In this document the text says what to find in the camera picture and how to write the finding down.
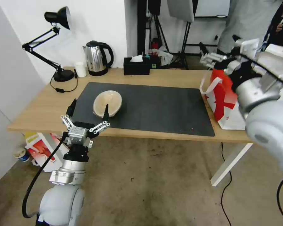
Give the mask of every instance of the lamp arm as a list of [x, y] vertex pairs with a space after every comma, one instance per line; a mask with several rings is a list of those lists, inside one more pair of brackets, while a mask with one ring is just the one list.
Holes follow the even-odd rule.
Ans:
[[[51, 31], [53, 31], [55, 34], [52, 35], [52, 36], [50, 36], [49, 38], [43, 40], [43, 41], [37, 42], [38, 39], [40, 39], [41, 37], [43, 37], [43, 36], [49, 34]], [[31, 41], [28, 42], [28, 43], [23, 44], [23, 45], [22, 45], [22, 48], [23, 48], [25, 51], [27, 51], [27, 52], [31, 53], [32, 55], [34, 55], [35, 57], [38, 57], [40, 60], [44, 61], [45, 63], [49, 64], [50, 66], [54, 67], [56, 70], [62, 71], [63, 69], [61, 69], [61, 65], [56, 64], [56, 63], [52, 62], [52, 61], [49, 60], [49, 59], [46, 59], [45, 57], [41, 56], [39, 53], [36, 53], [36, 52], [33, 50], [33, 49], [36, 48], [37, 46], [43, 44], [44, 42], [46, 42], [46, 41], [48, 41], [48, 40], [50, 40], [50, 39], [52, 39], [53, 37], [59, 35], [59, 32], [60, 32], [60, 28], [57, 27], [57, 26], [54, 26], [52, 29], [50, 29], [49, 31], [47, 31], [47, 32], [45, 32], [44, 34], [40, 35], [39, 37], [37, 37], [37, 38], [31, 40]]]

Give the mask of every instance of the beige bowl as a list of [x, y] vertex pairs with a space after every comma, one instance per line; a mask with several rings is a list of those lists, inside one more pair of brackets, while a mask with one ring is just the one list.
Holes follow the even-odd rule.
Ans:
[[93, 102], [93, 113], [99, 117], [104, 117], [106, 105], [109, 104], [109, 116], [114, 116], [122, 105], [122, 96], [113, 90], [100, 93]]

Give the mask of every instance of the lamp shade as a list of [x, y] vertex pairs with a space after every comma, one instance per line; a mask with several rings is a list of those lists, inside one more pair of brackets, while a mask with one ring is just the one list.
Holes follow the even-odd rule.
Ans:
[[70, 30], [69, 24], [71, 20], [67, 6], [61, 8], [57, 13], [46, 12], [44, 17], [47, 22], [61, 24], [63, 27]]

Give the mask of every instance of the white table leg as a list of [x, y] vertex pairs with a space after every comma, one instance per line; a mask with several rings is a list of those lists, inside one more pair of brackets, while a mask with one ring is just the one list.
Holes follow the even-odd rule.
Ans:
[[219, 182], [226, 176], [226, 174], [233, 168], [233, 166], [242, 158], [247, 150], [252, 146], [252, 143], [239, 144], [233, 152], [227, 157], [225, 162], [217, 170], [211, 178], [211, 184], [216, 187]]

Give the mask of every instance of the kettle handle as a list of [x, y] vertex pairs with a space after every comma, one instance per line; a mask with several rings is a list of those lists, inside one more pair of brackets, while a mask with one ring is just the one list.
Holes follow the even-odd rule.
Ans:
[[102, 47], [103, 49], [107, 49], [107, 50], [108, 50], [108, 52], [109, 52], [109, 54], [110, 54], [111, 60], [110, 60], [109, 63], [107, 63], [107, 68], [110, 68], [111, 65], [113, 64], [113, 60], [114, 60], [114, 56], [113, 56], [113, 52], [112, 52], [111, 47], [110, 47], [108, 44], [104, 43], [104, 42], [99, 42], [98, 45], [99, 45], [100, 47]]

